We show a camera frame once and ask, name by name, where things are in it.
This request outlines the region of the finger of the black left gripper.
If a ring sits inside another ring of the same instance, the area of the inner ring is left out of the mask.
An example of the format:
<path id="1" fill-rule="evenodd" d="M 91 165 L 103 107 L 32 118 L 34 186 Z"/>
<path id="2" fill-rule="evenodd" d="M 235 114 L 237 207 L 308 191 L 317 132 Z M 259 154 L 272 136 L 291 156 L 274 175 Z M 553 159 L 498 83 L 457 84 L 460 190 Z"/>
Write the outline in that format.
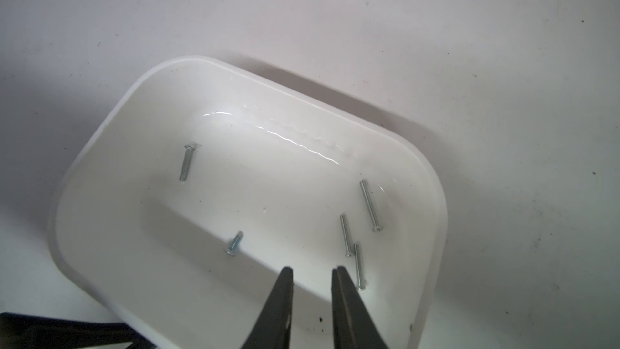
<path id="1" fill-rule="evenodd" d="M 85 323 L 16 313 L 1 314 L 2 348 L 87 348 L 155 345 L 124 323 Z"/>

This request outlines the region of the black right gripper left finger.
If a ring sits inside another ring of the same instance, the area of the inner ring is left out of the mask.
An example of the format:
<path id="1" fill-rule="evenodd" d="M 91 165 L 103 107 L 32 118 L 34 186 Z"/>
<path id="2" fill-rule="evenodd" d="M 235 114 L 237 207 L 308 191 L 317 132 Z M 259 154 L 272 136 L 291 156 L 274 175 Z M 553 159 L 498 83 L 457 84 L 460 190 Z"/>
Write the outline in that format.
<path id="1" fill-rule="evenodd" d="M 242 349 L 289 349 L 293 306 L 293 270 L 279 273 L 263 310 Z"/>

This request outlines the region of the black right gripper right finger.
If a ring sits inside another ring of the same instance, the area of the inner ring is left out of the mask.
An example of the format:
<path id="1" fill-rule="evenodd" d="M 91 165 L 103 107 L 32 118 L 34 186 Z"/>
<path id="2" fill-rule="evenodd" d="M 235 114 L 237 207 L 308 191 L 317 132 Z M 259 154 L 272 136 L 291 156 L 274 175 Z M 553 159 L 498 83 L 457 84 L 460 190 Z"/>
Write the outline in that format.
<path id="1" fill-rule="evenodd" d="M 331 294 L 335 348 L 388 347 L 343 266 L 332 271 Z"/>

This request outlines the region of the silver long screw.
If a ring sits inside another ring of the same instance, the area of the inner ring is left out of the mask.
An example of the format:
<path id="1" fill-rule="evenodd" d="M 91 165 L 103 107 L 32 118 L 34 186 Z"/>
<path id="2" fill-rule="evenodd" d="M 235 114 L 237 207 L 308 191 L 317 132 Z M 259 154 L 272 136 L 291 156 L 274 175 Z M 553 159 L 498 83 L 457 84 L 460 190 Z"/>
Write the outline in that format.
<path id="1" fill-rule="evenodd" d="M 361 256 L 361 247 L 359 242 L 354 243 L 354 257 L 355 257 L 355 267 L 356 267 L 356 282 L 357 289 L 364 290 L 366 288 L 366 283 L 363 274 L 363 259 Z"/>
<path id="2" fill-rule="evenodd" d="M 346 214 L 342 213 L 339 219 L 340 219 L 340 223 L 342 227 L 342 235 L 343 235 L 343 241 L 344 241 L 344 246 L 345 246 L 345 256 L 349 258 L 354 255 L 354 249 L 353 249 L 353 243 L 351 241 L 350 228 L 349 228 Z"/>

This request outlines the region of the silver short screw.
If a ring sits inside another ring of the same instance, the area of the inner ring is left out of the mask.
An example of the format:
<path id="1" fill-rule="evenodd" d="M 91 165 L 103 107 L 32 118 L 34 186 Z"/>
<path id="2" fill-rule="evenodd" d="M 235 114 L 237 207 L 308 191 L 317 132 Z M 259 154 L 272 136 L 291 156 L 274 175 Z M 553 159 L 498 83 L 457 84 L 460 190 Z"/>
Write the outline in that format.
<path id="1" fill-rule="evenodd" d="M 239 247 L 239 244 L 241 243 L 242 239 L 244 237 L 244 233 L 242 231 L 239 231 L 235 237 L 232 239 L 232 241 L 229 243 L 229 245 L 227 245 L 227 247 L 224 249 L 224 252 L 231 257 L 234 257 L 237 253 L 237 249 Z"/>

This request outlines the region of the white plastic storage box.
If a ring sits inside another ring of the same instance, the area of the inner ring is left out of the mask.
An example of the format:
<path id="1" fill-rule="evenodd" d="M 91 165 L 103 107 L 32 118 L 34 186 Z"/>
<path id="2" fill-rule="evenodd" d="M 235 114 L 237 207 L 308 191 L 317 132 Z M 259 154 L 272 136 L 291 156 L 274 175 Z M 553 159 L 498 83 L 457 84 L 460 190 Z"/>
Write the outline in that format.
<path id="1" fill-rule="evenodd" d="M 181 182 L 187 144 L 197 148 Z M 164 348 L 239 348 L 290 267 L 291 345 L 330 348 L 332 270 L 356 273 L 342 213 L 379 334 L 417 347 L 447 233 L 426 157 L 327 103 L 185 57 L 138 79 L 86 144 L 56 193 L 48 245 L 67 278 Z"/>

